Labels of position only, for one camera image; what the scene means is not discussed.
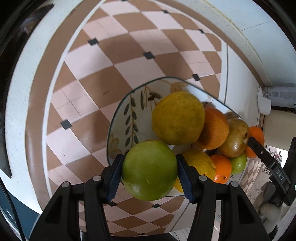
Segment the green apple front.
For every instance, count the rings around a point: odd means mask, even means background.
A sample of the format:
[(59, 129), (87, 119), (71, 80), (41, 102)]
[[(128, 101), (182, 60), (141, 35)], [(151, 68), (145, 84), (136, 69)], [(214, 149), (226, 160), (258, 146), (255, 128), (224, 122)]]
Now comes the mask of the green apple front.
[(247, 156), (243, 152), (240, 156), (231, 158), (230, 162), (232, 166), (231, 175), (239, 174), (245, 169), (247, 163)]

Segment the green apple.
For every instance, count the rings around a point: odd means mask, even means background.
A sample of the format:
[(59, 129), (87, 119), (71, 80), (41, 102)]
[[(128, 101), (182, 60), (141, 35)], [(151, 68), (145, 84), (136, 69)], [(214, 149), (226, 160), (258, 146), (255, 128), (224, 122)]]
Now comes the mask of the green apple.
[(154, 201), (171, 192), (177, 174), (173, 151), (161, 141), (149, 140), (136, 144), (126, 154), (122, 182), (133, 197)]
[(243, 152), (240, 156), (231, 158), (230, 162), (232, 166), (231, 175), (239, 174), (245, 169), (247, 163), (247, 156)]

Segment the dark red apple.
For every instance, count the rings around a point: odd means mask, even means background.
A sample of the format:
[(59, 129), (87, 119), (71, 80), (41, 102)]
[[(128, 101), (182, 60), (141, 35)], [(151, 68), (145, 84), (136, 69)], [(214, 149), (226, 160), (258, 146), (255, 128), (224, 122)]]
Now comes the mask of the dark red apple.
[(249, 127), (239, 118), (230, 118), (229, 134), (226, 141), (218, 148), (218, 151), (229, 158), (240, 156), (246, 149), (249, 140)]

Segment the yellow lemon front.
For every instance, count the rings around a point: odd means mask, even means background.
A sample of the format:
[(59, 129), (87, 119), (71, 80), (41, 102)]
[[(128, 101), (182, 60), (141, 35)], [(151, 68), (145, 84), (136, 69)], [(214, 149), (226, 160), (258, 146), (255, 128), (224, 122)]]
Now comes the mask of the yellow lemon front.
[(200, 175), (204, 175), (214, 181), (216, 176), (214, 162), (198, 145), (174, 146), (172, 151), (174, 154), (182, 154), (189, 166), (195, 167)]

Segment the small brownish orange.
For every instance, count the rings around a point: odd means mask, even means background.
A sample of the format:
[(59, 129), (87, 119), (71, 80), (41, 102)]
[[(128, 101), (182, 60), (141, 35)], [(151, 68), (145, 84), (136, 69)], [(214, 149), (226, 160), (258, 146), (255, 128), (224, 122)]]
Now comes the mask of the small brownish orange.
[(220, 147), (229, 134), (229, 123), (226, 116), (215, 108), (205, 108), (205, 123), (196, 144), (207, 150)]

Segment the yellow pear fruit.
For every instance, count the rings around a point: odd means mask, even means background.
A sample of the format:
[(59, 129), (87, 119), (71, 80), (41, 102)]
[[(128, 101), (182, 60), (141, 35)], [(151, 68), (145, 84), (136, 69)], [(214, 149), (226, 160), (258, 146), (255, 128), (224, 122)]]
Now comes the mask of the yellow pear fruit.
[(181, 146), (196, 142), (204, 123), (204, 106), (189, 92), (169, 94), (152, 111), (152, 130), (168, 145)]

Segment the cream utensil holder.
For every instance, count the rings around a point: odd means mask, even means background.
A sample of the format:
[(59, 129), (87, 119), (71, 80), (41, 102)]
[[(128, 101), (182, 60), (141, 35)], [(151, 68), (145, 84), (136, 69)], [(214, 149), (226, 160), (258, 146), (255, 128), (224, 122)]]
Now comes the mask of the cream utensil holder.
[(264, 118), (265, 144), (288, 151), (296, 132), (295, 113), (271, 110)]

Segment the white crumpled tissue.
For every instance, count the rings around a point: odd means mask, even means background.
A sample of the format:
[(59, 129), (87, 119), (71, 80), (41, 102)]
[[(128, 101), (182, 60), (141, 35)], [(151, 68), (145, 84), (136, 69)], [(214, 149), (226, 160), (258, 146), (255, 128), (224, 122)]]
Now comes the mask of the white crumpled tissue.
[(257, 105), (258, 110), (263, 115), (270, 115), (271, 113), (271, 100), (263, 96), (262, 89), (257, 89)]

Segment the grey spray can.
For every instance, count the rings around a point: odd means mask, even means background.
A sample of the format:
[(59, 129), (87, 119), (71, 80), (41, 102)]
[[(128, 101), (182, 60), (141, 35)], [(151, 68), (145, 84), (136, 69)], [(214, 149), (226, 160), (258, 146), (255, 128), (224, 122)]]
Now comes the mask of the grey spray can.
[(272, 106), (295, 108), (296, 88), (284, 86), (266, 86), (263, 89), (263, 95), (271, 100)]

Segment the floral oval plate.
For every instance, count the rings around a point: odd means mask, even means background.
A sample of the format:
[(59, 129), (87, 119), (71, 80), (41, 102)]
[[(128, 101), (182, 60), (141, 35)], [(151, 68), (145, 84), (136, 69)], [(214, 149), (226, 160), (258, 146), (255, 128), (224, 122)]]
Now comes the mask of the floral oval plate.
[[(110, 163), (118, 154), (126, 156), (128, 151), (140, 142), (149, 140), (163, 142), (152, 130), (152, 111), (164, 97), (179, 91), (189, 92), (197, 97), (204, 109), (210, 107), (221, 111), (227, 120), (233, 114), (233, 111), (221, 101), (189, 82), (174, 77), (162, 77), (149, 81), (128, 93), (115, 111), (107, 137), (107, 159)], [(171, 150), (174, 147), (174, 145), (166, 145)], [(203, 149), (209, 157), (210, 151)], [(173, 189), (177, 189), (178, 194), (183, 192), (178, 177)]]

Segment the checkered table mat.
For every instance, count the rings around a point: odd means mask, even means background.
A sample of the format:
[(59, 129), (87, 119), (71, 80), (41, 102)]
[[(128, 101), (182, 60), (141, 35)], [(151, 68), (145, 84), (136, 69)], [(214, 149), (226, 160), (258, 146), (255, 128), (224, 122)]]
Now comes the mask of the checkered table mat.
[(134, 88), (176, 77), (262, 126), (257, 71), (219, 27), (210, 4), (83, 1), (49, 41), (33, 79), (25, 145), (37, 201), (45, 208), (63, 181), (78, 184), (108, 165), (108, 128)]

